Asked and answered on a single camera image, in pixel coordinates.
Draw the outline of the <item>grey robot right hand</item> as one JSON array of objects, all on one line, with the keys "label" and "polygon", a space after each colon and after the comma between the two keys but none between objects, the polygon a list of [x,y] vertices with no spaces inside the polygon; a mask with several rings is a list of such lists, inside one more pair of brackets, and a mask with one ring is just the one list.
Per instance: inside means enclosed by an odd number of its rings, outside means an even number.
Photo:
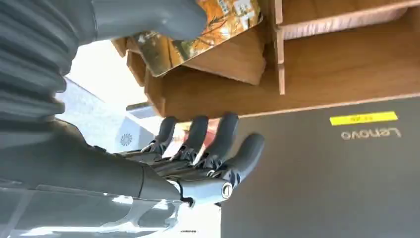
[{"label": "grey robot right hand", "polygon": [[198,37],[207,14],[195,0],[3,0],[0,3],[0,235],[3,238],[140,238],[173,229],[179,212],[218,204],[253,171],[264,137],[227,158],[238,116],[222,116],[197,164],[206,116],[193,120],[171,158],[175,117],[143,149],[109,153],[56,117],[56,99],[80,46],[156,31]]}]

